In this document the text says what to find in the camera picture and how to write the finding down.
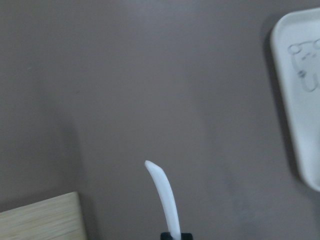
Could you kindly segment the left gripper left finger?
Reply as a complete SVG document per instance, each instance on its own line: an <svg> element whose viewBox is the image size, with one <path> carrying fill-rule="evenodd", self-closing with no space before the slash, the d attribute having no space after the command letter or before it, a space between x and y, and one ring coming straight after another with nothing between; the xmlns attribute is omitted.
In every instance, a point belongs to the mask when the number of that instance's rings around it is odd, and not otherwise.
<svg viewBox="0 0 320 240"><path fill-rule="evenodd" d="M173 237L169 232L162 232L160 234L160 240L173 240Z"/></svg>

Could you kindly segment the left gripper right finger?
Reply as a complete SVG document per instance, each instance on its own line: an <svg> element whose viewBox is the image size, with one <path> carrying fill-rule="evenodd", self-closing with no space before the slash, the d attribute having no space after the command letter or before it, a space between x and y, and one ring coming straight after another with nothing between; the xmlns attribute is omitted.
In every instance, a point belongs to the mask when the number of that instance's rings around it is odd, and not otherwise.
<svg viewBox="0 0 320 240"><path fill-rule="evenodd" d="M191 233L181 233L181 240L193 240Z"/></svg>

